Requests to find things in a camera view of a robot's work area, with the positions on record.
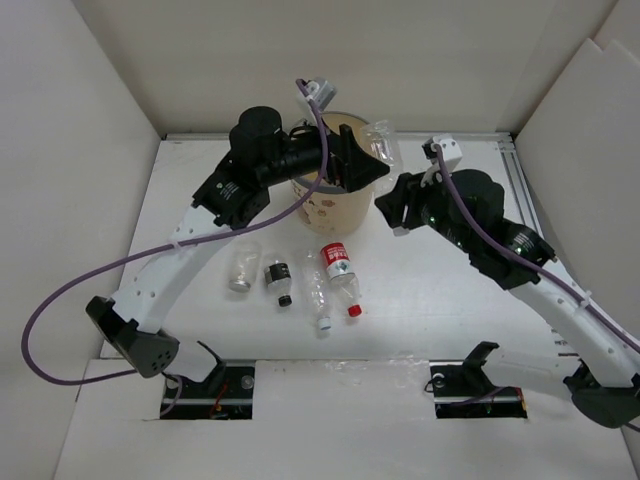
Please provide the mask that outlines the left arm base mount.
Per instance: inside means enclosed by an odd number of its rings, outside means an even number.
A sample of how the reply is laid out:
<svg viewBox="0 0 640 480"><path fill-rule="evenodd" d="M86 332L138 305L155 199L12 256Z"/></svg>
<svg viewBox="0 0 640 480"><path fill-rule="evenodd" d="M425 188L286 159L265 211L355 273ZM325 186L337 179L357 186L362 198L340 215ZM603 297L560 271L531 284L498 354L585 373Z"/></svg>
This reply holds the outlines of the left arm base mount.
<svg viewBox="0 0 640 480"><path fill-rule="evenodd" d="M164 373L164 392L160 404L161 420L251 420L255 363L223 360L202 341L199 353L213 361L213 369L203 382Z"/></svg>

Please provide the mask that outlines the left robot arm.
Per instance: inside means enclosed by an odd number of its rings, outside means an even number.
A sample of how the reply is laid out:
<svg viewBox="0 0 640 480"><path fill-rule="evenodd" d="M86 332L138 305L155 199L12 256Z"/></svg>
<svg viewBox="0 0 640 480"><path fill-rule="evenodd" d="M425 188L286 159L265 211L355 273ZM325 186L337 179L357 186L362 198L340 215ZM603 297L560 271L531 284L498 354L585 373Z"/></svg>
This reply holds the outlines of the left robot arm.
<svg viewBox="0 0 640 480"><path fill-rule="evenodd" d="M109 297L96 296L86 307L104 339L136 373L186 377L205 397L222 387L222 371L196 354L181 352L179 340L163 328L191 281L268 206L270 187L317 173L352 193L390 171L358 144L350 126L342 124L338 132L307 126L288 134L279 112L267 106L245 110L229 142L229 151L193 194L168 246L152 254L130 285Z"/></svg>

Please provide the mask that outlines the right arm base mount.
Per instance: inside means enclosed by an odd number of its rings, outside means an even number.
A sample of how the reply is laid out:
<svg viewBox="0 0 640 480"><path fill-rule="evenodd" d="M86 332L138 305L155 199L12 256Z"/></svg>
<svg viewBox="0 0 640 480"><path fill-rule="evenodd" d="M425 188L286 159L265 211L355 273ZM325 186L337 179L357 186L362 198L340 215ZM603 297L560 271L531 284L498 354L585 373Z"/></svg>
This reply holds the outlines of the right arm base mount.
<svg viewBox="0 0 640 480"><path fill-rule="evenodd" d="M438 420L528 418L522 390L495 386L483 371L498 347L482 341L462 360L429 363L430 378L423 391L432 395Z"/></svg>

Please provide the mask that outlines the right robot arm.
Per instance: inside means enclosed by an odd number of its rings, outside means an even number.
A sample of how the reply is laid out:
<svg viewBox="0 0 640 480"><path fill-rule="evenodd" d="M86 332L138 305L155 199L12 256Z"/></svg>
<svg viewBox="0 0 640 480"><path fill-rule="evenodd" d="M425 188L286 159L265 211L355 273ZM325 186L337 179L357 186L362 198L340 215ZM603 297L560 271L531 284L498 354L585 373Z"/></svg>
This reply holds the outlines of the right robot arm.
<svg viewBox="0 0 640 480"><path fill-rule="evenodd" d="M428 226L468 255L472 267L536 311L576 352L564 374L540 360L528 372L543 388L569 397L587 418L619 428L639 417L639 343L585 291L553 273L554 249L533 229L504 216L503 187L479 170L450 177L400 175L375 201L392 229Z"/></svg>

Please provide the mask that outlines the red label bottle red cap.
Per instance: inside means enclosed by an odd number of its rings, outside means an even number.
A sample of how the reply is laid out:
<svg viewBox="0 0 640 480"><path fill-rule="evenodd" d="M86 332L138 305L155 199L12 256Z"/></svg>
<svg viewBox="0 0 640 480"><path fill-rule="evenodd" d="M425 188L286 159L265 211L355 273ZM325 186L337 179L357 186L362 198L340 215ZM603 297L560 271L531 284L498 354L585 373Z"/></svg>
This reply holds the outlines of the red label bottle red cap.
<svg viewBox="0 0 640 480"><path fill-rule="evenodd" d="M347 315L356 318L362 314L360 285L346 247L341 242L323 246L320 255L331 287L338 293Z"/></svg>

